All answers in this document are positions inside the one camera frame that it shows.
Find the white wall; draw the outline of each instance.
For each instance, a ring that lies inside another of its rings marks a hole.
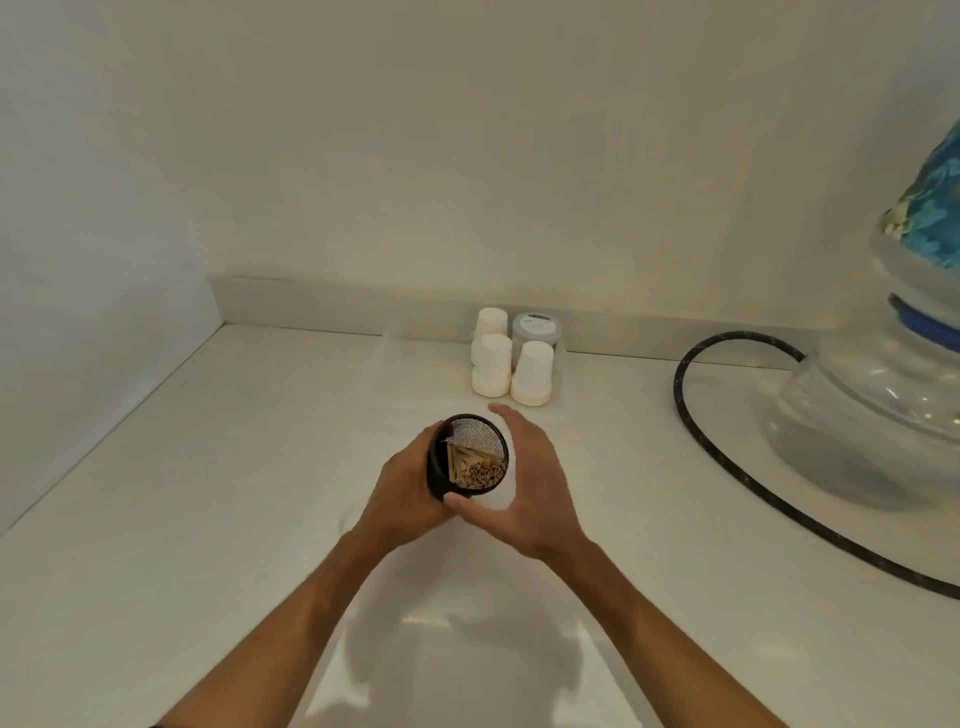
[[[101,9],[0,9],[0,533],[220,325]]]
[[[228,274],[824,325],[960,115],[955,0],[153,5]]]

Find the fingers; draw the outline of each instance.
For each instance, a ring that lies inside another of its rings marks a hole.
[[[507,423],[507,427],[510,428],[510,431],[513,432],[514,435],[516,435],[524,427],[535,426],[522,414],[507,404],[494,403],[488,405],[488,408],[491,412],[503,418],[503,421]]]
[[[464,521],[482,528],[495,539],[505,544],[511,542],[510,515],[506,511],[493,511],[456,493],[444,494],[444,505]]]
[[[417,452],[426,452],[427,448],[430,447],[430,441],[433,439],[434,434],[437,432],[437,428],[444,423],[443,420],[438,420],[432,425],[425,427],[417,437],[413,439],[413,442],[407,446],[408,449],[417,451]]]

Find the right hand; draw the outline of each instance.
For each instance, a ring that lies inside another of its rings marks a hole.
[[[516,495],[501,511],[447,493],[444,504],[524,556],[548,565],[575,555],[587,536],[577,520],[566,475],[546,433],[506,404],[491,404],[514,438]]]

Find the label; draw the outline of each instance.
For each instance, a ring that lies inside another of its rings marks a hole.
[[[542,313],[528,313],[520,318],[520,325],[534,336],[549,336],[557,330],[557,322]]]

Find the black hose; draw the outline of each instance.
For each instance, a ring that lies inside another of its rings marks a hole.
[[[707,451],[710,457],[720,464],[720,467],[745,485],[751,493],[762,498],[767,502],[767,504],[776,508],[788,519],[795,523],[799,523],[806,530],[815,533],[824,541],[833,544],[837,548],[842,548],[851,556],[855,556],[856,558],[860,559],[860,561],[865,561],[871,566],[877,567],[881,571],[886,571],[891,576],[896,576],[897,579],[902,579],[903,581],[909,582],[910,584],[918,586],[921,589],[926,589],[929,592],[948,596],[951,599],[960,599],[960,586],[957,586],[956,584],[950,584],[948,581],[935,579],[932,576],[925,576],[918,571],[909,569],[903,564],[898,564],[897,562],[884,558],[878,553],[869,550],[865,546],[861,546],[857,542],[851,541],[846,536],[840,535],[832,528],[810,518],[803,511],[790,505],[790,503],[786,502],[780,496],[772,493],[769,489],[761,485],[759,481],[755,480],[746,471],[744,471],[743,468],[734,463],[720,450],[720,448],[716,447],[710,441],[709,437],[704,434],[704,431],[700,429],[695,422],[693,422],[693,418],[690,416],[690,411],[686,408],[686,403],[684,402],[684,377],[686,376],[686,370],[690,368],[690,364],[703,350],[710,348],[714,344],[719,344],[721,341],[731,341],[734,339],[749,339],[750,341],[759,341],[763,344],[769,344],[772,347],[776,347],[782,352],[788,353],[797,361],[803,361],[805,359],[805,354],[803,352],[790,346],[785,341],[781,341],[775,336],[767,336],[766,334],[756,333],[754,331],[728,331],[727,333],[718,333],[716,336],[710,336],[709,339],[705,339],[697,344],[697,346],[687,352],[686,356],[681,359],[680,365],[677,367],[677,372],[673,377],[673,401],[674,404],[677,405],[677,413],[680,415],[680,419],[683,421],[684,426],[689,433],[693,435],[693,439],[700,444],[701,448]]]

